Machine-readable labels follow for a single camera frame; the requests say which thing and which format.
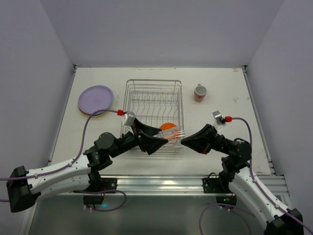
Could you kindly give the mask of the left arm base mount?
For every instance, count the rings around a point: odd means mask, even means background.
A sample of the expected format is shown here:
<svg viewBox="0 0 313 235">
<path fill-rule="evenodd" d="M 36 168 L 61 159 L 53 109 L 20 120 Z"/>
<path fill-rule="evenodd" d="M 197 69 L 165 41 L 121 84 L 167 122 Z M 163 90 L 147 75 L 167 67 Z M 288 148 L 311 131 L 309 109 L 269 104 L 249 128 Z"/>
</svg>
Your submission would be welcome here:
<svg viewBox="0 0 313 235">
<path fill-rule="evenodd" d="M 83 204 L 95 207 L 103 203 L 105 193 L 115 193 L 116 188 L 117 178 L 101 178 L 87 189 L 75 190 L 74 193 L 83 193 Z"/>
</svg>

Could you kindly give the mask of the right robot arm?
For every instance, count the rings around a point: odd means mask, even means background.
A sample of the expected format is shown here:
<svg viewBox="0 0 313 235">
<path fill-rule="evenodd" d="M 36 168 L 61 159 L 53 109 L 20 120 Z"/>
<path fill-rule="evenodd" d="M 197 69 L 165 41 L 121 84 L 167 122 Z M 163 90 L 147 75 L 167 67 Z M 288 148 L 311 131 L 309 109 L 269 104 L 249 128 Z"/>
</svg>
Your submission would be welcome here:
<svg viewBox="0 0 313 235">
<path fill-rule="evenodd" d="M 212 125 L 184 138 L 181 144 L 200 153 L 222 152 L 222 171 L 217 177 L 221 190 L 229 190 L 244 202 L 257 218 L 266 235 L 302 235 L 303 217 L 299 210 L 289 209 L 253 172 L 252 148 L 245 140 L 229 140 Z"/>
</svg>

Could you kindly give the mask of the purple plate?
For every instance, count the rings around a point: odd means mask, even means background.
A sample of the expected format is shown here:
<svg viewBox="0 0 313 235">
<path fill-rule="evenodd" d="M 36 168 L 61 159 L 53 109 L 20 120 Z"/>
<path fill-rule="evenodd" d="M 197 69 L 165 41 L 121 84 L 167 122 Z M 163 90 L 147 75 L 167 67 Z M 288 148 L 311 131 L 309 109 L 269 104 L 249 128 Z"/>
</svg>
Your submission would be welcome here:
<svg viewBox="0 0 313 235">
<path fill-rule="evenodd" d="M 86 115 L 90 115 L 97 110 L 102 110 L 95 114 L 99 116 L 110 108 L 113 99 L 113 92 L 109 87 L 104 85 L 92 86 L 80 94 L 78 98 L 78 108 Z"/>
</svg>

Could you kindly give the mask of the pink mug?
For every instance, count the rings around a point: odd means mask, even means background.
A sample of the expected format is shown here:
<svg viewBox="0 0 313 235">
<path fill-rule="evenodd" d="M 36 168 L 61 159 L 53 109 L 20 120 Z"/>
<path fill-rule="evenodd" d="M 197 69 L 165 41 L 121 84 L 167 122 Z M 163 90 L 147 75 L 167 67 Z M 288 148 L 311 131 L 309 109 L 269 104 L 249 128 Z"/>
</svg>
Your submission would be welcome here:
<svg viewBox="0 0 313 235">
<path fill-rule="evenodd" d="M 206 87 L 202 86 L 201 84 L 198 84 L 194 90 L 194 100 L 196 102 L 202 102 L 206 94 L 207 94 Z"/>
</svg>

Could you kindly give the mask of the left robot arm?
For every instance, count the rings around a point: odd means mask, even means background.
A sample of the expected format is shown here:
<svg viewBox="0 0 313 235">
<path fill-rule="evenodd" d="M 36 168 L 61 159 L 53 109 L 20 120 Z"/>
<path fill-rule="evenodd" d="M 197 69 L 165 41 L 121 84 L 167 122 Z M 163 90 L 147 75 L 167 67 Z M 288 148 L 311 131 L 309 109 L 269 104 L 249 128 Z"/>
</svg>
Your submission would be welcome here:
<svg viewBox="0 0 313 235">
<path fill-rule="evenodd" d="M 61 163 L 36 169 L 26 169 L 23 165 L 15 168 L 5 179 L 10 211 L 22 212 L 42 199 L 68 191 L 109 192 L 99 172 L 112 164 L 112 158 L 135 147 L 151 155 L 168 143 L 160 134 L 161 129 L 147 126 L 136 118 L 129 128 L 119 138 L 110 132 L 102 133 L 92 147 L 79 149 L 75 158 Z"/>
</svg>

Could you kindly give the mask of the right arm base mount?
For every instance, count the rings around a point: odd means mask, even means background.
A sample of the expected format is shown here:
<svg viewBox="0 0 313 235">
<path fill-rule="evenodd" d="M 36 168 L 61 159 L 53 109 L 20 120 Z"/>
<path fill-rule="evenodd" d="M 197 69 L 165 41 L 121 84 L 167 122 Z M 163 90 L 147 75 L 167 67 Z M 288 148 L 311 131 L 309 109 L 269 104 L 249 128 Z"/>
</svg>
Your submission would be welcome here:
<svg viewBox="0 0 313 235">
<path fill-rule="evenodd" d="M 220 204 L 228 204 L 235 206 L 237 197 L 228 187 L 228 181 L 221 178 L 214 172 L 201 179 L 203 192 L 206 194 L 214 194 L 216 202 Z"/>
</svg>

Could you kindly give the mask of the clear glass cup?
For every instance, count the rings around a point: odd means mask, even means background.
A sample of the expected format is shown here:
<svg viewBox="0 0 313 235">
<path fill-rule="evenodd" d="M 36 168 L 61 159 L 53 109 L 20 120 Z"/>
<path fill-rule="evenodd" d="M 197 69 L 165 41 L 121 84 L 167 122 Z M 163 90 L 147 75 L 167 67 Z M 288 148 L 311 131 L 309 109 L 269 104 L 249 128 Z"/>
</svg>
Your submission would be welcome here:
<svg viewBox="0 0 313 235">
<path fill-rule="evenodd" d="M 181 126 L 161 130 L 156 137 L 166 139 L 168 142 L 164 145 L 166 148 L 182 148 L 181 140 L 185 138 L 184 128 Z"/>
</svg>

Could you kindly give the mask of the orange bowl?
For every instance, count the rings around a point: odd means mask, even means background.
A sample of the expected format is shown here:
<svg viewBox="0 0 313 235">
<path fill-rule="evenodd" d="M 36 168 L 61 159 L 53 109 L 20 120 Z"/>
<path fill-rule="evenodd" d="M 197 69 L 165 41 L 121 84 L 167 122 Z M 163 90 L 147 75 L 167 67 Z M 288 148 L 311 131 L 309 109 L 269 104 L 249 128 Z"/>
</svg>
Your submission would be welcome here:
<svg viewBox="0 0 313 235">
<path fill-rule="evenodd" d="M 177 139 L 179 139 L 179 130 L 175 124 L 167 122 L 162 124 L 160 129 L 162 130 L 162 137 L 168 140 L 168 144 L 177 144 Z"/>
</svg>

